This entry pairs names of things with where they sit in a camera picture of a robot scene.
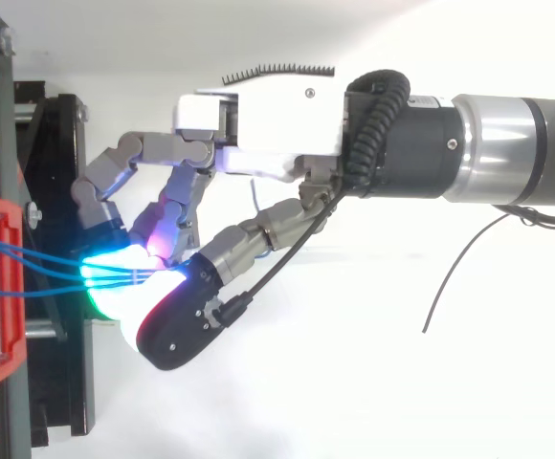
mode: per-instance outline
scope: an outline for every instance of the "white backdrop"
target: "white backdrop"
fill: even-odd
[[[89,158],[127,130],[168,131],[180,94],[258,61],[337,64],[344,83],[394,68],[414,94],[555,98],[555,0],[0,0],[0,12],[18,32],[17,77],[90,106]],[[146,167],[118,194],[127,224],[167,175]],[[259,194],[269,205],[295,190],[262,181]],[[253,212],[248,181],[219,178],[203,241]],[[98,324],[97,425],[76,439],[53,429],[33,457],[555,458],[555,233],[500,223],[420,333],[454,258],[496,216],[346,200],[232,329],[170,373]]]

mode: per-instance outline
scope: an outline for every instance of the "red plastic box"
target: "red plastic box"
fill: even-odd
[[[22,210],[0,200],[0,241],[22,246]],[[0,253],[0,290],[23,292],[20,263]],[[23,298],[0,297],[0,382],[27,358],[25,305]]]

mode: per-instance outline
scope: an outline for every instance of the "glowing blue light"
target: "glowing blue light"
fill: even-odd
[[[128,268],[137,270],[160,270],[164,268],[163,261],[148,254],[147,250],[139,245],[132,245],[118,251],[111,251],[87,257],[85,263],[103,266]],[[87,287],[93,287],[112,281],[91,280],[93,277],[114,275],[113,271],[101,268],[83,266],[80,273],[86,280]],[[138,273],[140,283],[115,289],[89,289],[95,307],[104,315],[114,320],[121,321],[122,334],[126,341],[137,350],[137,333],[145,317],[154,307],[186,277],[178,271],[157,271],[150,277]]]

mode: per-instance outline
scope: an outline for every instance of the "cable connector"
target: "cable connector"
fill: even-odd
[[[213,316],[221,325],[230,327],[246,312],[253,299],[252,296],[248,295],[248,292],[236,295],[213,311]]]

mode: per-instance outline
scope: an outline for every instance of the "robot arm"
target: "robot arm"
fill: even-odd
[[[173,261],[198,246],[194,211],[214,170],[304,178],[300,199],[224,229],[178,268],[186,280],[137,330],[137,347],[157,367],[186,363],[231,325],[251,298],[223,305],[219,290],[261,253],[293,246],[336,195],[555,206],[554,100],[410,96],[392,72],[363,76],[344,93],[331,77],[330,69],[283,66],[227,78],[223,88],[180,99],[173,135],[126,135],[74,184],[84,227],[109,233],[122,222],[103,200],[134,164],[173,165],[159,202],[130,234]]]

